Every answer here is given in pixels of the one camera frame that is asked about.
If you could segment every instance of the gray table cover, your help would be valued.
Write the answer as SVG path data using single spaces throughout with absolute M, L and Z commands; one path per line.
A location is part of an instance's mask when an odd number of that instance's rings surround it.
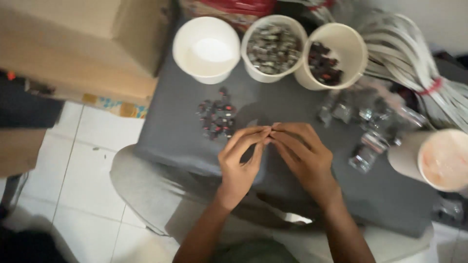
M 135 153 L 197 174 L 221 176 L 217 154 L 227 139 L 209 141 L 203 136 L 196 115 L 203 100 L 220 99 L 220 87 L 228 89 L 232 105 L 238 109 L 237 128 L 251 123 L 310 123 L 334 154 L 332 170 L 354 216 L 414 237 L 420 236 L 431 223 L 436 191 L 394 171 L 386 154 L 366 175 L 348 165 L 348 158 L 364 132 L 355 124 L 334 120 L 325 128 L 317 121 L 318 105 L 326 92 L 303 88 L 292 74 L 275 83 L 260 83 L 250 78 L 242 61 L 224 82 L 206 85 L 184 73 L 169 52 Z M 287 200 L 310 200 L 273 146 L 264 152 L 253 188 Z

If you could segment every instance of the human hand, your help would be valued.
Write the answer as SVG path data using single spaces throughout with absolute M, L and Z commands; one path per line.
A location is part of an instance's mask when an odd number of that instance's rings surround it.
M 267 138 L 271 132 L 270 126 L 254 126 L 236 131 L 218 154 L 223 182 L 218 188 L 216 199 L 221 205 L 233 210 L 250 190 L 255 176 L 260 169 L 260 161 Z M 256 143 L 252 158 L 246 163 L 240 163 L 247 149 Z
M 340 187 L 331 175 L 333 154 L 310 124 L 275 123 L 272 129 L 274 139 L 271 142 L 302 187 L 326 210 L 337 196 L 341 196 Z M 305 145 L 291 133 L 300 136 Z

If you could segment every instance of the cup filled with small packets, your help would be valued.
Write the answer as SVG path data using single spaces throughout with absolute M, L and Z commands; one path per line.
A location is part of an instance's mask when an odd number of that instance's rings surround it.
M 363 75 L 367 56 L 367 46 L 357 31 L 328 23 L 309 36 L 294 77 L 310 90 L 347 88 Z
M 241 55 L 249 75 L 272 83 L 300 67 L 307 41 L 304 28 L 284 15 L 269 15 L 257 20 L 244 35 Z

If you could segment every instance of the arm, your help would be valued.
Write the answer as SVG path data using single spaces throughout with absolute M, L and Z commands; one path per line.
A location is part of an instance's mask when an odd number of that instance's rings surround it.
M 238 130 L 219 153 L 223 181 L 213 202 L 205 209 L 177 251 L 173 263 L 204 263 L 213 255 L 219 235 L 231 211 L 247 194 L 260 169 L 260 161 L 270 127 Z M 255 145 L 252 158 L 240 163 L 242 155 Z
M 271 136 L 288 167 L 320 206 L 334 262 L 375 263 L 358 226 L 344 205 L 341 189 L 331 174 L 333 154 L 305 123 L 274 124 Z M 304 141 L 299 142 L 290 134 Z

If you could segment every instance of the white paper cup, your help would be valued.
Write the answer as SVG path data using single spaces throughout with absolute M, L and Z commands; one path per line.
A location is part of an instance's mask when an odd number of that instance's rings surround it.
M 220 83 L 241 59 L 239 36 L 221 19 L 198 17 L 179 29 L 172 55 L 177 65 L 199 82 Z
M 441 131 L 418 131 L 405 135 L 401 146 L 393 146 L 388 151 L 388 161 L 392 167 L 402 175 L 406 175 L 416 180 L 420 180 L 431 185 L 433 188 L 445 192 L 457 192 L 468 185 L 468 169 L 453 169 L 450 178 L 441 180 L 437 174 L 430 172 L 426 167 L 428 154 L 430 151 L 453 150 L 453 147 L 432 147 L 431 144 L 437 141 L 443 142 L 445 139 L 454 139 L 460 149 L 468 150 L 468 134 L 455 130 L 446 129 Z M 456 156 L 465 158 L 468 161 L 468 151 L 465 154 Z
M 247 70 L 247 73 L 256 81 L 263 82 L 263 83 L 272 83 L 282 79 L 284 76 L 293 73 L 296 71 L 299 66 L 302 58 L 300 58 L 296 64 L 294 64 L 290 69 L 286 70 L 283 73 L 275 74 L 275 75 L 268 75 L 263 72 L 260 72 L 258 69 L 252 65 L 249 58 L 247 57 L 247 43 L 249 42 L 252 33 L 259 27 L 263 27 L 272 23 L 277 24 L 285 24 L 291 27 L 291 31 L 296 35 L 296 37 L 300 40 L 301 48 L 306 44 L 307 41 L 307 34 L 304 28 L 297 22 L 296 20 L 292 19 L 291 17 L 287 17 L 284 15 L 269 15 L 263 17 L 255 23 L 253 23 L 250 28 L 245 32 L 244 38 L 242 39 L 241 45 L 241 55 L 242 59 L 244 60 L 244 66 Z
M 312 42 L 321 42 L 330 48 L 330 56 L 338 59 L 337 68 L 343 70 L 341 83 L 336 86 L 327 86 L 317 81 L 309 69 L 308 57 Z M 347 25 L 328 23 L 317 28 L 309 36 L 304 50 L 302 61 L 298 70 L 294 72 L 297 82 L 310 90 L 342 89 L 354 84 L 364 73 L 367 67 L 367 46 L 361 35 Z

